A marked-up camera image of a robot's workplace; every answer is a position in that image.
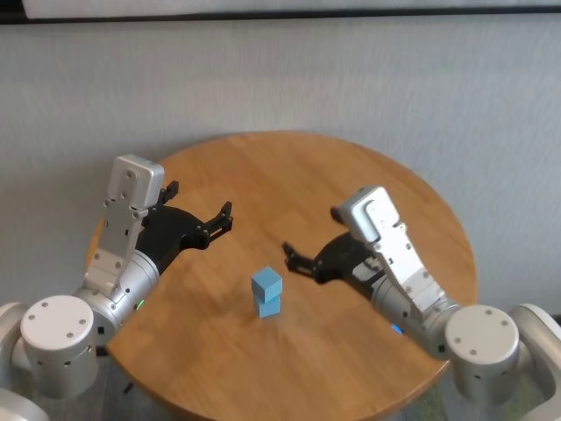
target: blue cube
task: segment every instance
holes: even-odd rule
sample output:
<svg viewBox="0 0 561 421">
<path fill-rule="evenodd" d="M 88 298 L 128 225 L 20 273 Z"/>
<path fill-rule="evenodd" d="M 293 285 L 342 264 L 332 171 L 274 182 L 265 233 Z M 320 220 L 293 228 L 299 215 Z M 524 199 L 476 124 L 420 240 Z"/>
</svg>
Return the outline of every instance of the blue cube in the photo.
<svg viewBox="0 0 561 421">
<path fill-rule="evenodd" d="M 282 278 L 267 266 L 252 276 L 252 292 L 263 303 L 267 303 L 282 292 Z"/>
<path fill-rule="evenodd" d="M 255 311 L 257 311 L 259 318 L 266 318 L 281 312 L 281 298 L 279 296 L 276 296 L 266 303 L 259 300 L 257 296 L 253 296 L 253 304 L 255 305 Z"/>
</svg>

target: gray wall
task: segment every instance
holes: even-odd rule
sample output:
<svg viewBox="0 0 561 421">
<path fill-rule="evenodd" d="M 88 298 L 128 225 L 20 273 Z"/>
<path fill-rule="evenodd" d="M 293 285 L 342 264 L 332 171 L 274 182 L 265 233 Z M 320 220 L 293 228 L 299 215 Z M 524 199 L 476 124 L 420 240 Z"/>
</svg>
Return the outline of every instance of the gray wall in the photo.
<svg viewBox="0 0 561 421">
<path fill-rule="evenodd" d="M 0 27 L 0 302 L 81 283 L 114 156 L 303 129 L 431 183 L 480 300 L 561 311 L 560 39 L 554 15 Z"/>
</svg>

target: wooden table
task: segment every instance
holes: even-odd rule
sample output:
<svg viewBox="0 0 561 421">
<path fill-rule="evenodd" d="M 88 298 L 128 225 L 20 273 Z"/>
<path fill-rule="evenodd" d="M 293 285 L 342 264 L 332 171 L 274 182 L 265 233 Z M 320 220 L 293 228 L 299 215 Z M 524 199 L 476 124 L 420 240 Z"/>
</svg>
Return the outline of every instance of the wooden table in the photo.
<svg viewBox="0 0 561 421">
<path fill-rule="evenodd" d="M 472 252 L 447 204 L 384 155 L 339 139 L 268 132 L 215 139 L 163 161 L 180 181 L 170 203 L 201 219 L 233 203 L 234 226 L 184 252 L 109 343 L 133 381 L 184 416 L 219 420 L 376 419 L 446 368 L 396 333 L 343 282 L 289 273 L 281 243 L 315 256 L 344 232 L 330 207 L 385 186 L 418 253 L 449 295 L 475 303 Z M 280 315 L 258 319 L 251 276 L 284 278 Z"/>
</svg>

